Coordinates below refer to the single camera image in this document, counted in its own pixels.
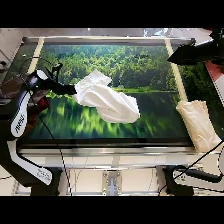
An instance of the crumpled white cloth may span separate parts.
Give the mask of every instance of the crumpled white cloth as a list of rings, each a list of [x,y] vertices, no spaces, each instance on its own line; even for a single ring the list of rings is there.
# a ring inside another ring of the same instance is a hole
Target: crumpled white cloth
[[[83,106],[96,107],[100,117],[110,123],[133,123],[139,117],[136,99],[116,92],[107,85],[111,78],[97,69],[75,85],[75,101]]]
[[[180,101],[176,109],[181,114],[197,151],[208,152],[221,142],[209,119],[205,101]],[[221,150],[223,146],[221,144],[216,150]]]

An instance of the beige cloth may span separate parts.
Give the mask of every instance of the beige cloth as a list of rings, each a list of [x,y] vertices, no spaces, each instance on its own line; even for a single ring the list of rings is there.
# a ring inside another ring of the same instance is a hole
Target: beige cloth
[[[180,101],[176,109],[181,114],[197,151],[208,152],[221,142],[209,119],[205,101]],[[221,144],[216,150],[221,150],[223,146]]]

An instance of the glass tabletop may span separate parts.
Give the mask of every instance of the glass tabletop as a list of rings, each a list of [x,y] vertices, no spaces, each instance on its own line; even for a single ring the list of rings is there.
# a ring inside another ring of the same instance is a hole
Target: glass tabletop
[[[176,110],[180,101],[175,76],[164,43],[147,46],[128,44],[44,44],[41,57],[63,67],[59,81],[76,84],[94,69],[111,77],[109,84],[137,100],[140,118],[131,124],[108,123],[96,108],[77,104],[71,96],[47,95],[50,107],[40,116],[57,140],[83,140],[107,143],[125,142],[185,142],[191,144],[184,122]],[[20,56],[14,64],[20,64]],[[51,68],[43,60],[37,68],[46,72]],[[178,66],[189,101],[205,100],[210,119],[219,136],[223,136],[223,107],[203,63]],[[49,140],[41,122],[24,137],[27,141]]]

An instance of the metal bracket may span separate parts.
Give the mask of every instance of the metal bracket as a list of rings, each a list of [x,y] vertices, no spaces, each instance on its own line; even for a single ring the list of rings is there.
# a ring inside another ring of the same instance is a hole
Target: metal bracket
[[[102,179],[102,193],[104,196],[119,196],[122,191],[121,172],[104,171]]]

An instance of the folded cloth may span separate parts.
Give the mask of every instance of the folded cloth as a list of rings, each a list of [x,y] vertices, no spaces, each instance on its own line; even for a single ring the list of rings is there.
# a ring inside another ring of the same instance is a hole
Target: folded cloth
[[[107,122],[135,122],[140,117],[136,99],[108,87],[111,81],[95,69],[75,85],[77,94],[73,97],[80,105],[96,107],[100,117]]]
[[[205,101],[180,101],[176,109],[181,114],[197,151],[208,152],[221,142],[209,119]],[[216,150],[221,150],[223,146],[221,144]]]

